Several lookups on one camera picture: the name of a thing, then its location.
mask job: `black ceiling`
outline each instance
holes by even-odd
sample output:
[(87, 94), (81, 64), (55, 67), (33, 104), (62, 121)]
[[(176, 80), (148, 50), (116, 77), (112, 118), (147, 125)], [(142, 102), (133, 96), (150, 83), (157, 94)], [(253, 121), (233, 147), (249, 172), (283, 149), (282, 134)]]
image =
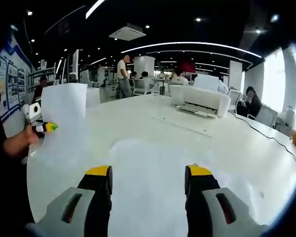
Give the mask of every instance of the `black ceiling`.
[[(116, 65), (121, 51), (154, 43), (198, 41), (233, 47), (241, 45), (242, 48), (247, 47), (245, 50), (265, 56), (288, 42), (282, 27), (284, 14), (278, 5), (270, 1), (265, 3), (262, 0), (106, 0), (85, 19), (86, 12), (95, 2), (27, 0), (24, 12), (15, 22), (19, 29), (16, 37), (35, 66), (38, 66), (41, 59), (47, 60), (49, 65), (58, 62), (61, 57), (72, 54), (78, 48), (82, 49), (79, 52), (79, 60), (82, 60), (80, 66), (89, 65), (104, 57), (107, 57), (107, 60), (93, 66), (111, 66)], [(28, 16), (27, 10), (32, 11), (33, 15)], [(281, 18), (279, 22), (272, 24), (270, 17), (274, 13), (280, 13)], [(195, 20), (197, 17), (201, 18), (200, 22)], [(132, 41), (109, 38), (110, 34), (127, 23), (143, 28), (147, 36)], [(262, 31), (259, 35), (255, 32), (257, 28)], [(35, 42), (29, 43), (28, 40), (31, 39), (35, 39)], [(157, 53), (165, 50), (186, 52)], [(195, 44), (149, 47), (131, 51), (129, 55), (134, 57), (156, 52), (148, 54), (155, 57), (156, 61), (193, 58), (198, 63), (227, 68), (229, 66), (230, 57), (192, 51), (231, 55), (250, 61), (254, 65), (263, 61), (263, 58), (234, 49)], [(250, 63), (243, 62), (243, 65), (245, 70)], [(201, 68), (213, 70), (214, 67), (201, 65)]]

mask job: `white paper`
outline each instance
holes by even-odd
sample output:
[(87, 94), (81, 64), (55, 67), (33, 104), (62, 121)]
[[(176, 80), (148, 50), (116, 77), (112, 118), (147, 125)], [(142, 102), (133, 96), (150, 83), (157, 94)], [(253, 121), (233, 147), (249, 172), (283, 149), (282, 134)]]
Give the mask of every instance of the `white paper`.
[(69, 170), (85, 158), (86, 84), (69, 83), (44, 88), (41, 112), (44, 122), (58, 125), (56, 131), (45, 133), (44, 142), (35, 153), (47, 166)]
[(193, 86), (196, 86), (204, 90), (211, 90), (217, 92), (219, 86), (219, 78), (210, 75), (198, 74), (195, 78)]
[(238, 176), (219, 172), (210, 152), (193, 157), (183, 149), (123, 140), (102, 161), (113, 168), (109, 236), (187, 236), (185, 166), (194, 163), (209, 169), (221, 188), (232, 190), (255, 214), (251, 186), (238, 181)]

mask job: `yellow object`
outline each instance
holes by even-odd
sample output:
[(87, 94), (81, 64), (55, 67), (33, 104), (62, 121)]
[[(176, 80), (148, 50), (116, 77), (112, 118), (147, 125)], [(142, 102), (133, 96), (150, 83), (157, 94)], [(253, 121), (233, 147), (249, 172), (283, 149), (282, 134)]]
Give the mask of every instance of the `yellow object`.
[(98, 166), (88, 170), (85, 174), (106, 176), (109, 168), (109, 165)]
[(46, 132), (53, 132), (58, 128), (58, 125), (52, 122), (48, 122), (45, 125)]
[(188, 165), (191, 176), (197, 176), (197, 175), (212, 175), (212, 173), (203, 167), (199, 167), (197, 164)]

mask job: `white printer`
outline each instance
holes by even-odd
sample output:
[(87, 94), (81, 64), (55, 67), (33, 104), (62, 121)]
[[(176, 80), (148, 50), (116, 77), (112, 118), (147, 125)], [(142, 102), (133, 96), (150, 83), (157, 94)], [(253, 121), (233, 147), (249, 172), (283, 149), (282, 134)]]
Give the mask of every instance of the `white printer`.
[(170, 91), (172, 104), (205, 117), (224, 117), (230, 104), (228, 95), (195, 86), (171, 85)]

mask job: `air conditioner unit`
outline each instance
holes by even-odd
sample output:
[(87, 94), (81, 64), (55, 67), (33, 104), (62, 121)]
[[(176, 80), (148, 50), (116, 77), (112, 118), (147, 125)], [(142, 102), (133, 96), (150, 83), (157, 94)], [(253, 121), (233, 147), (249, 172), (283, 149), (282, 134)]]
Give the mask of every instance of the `air conditioner unit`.
[(117, 30), (113, 34), (110, 35), (110, 38), (116, 38), (119, 40), (131, 41), (140, 37), (146, 36), (141, 30), (140, 27), (136, 27), (131, 24), (127, 24), (127, 26)]

